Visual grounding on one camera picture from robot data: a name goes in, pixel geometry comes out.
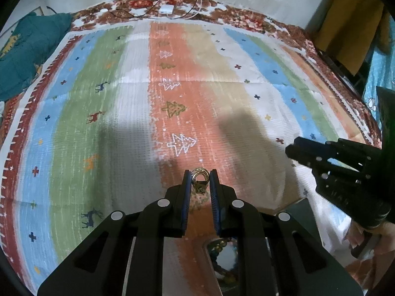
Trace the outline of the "person right hand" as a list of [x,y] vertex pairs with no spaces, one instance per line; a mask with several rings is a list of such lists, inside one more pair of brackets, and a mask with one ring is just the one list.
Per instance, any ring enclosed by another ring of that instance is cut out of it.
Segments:
[[394,224],[383,222],[368,231],[352,221],[345,238],[356,256],[346,269],[363,290],[370,292],[394,262]]

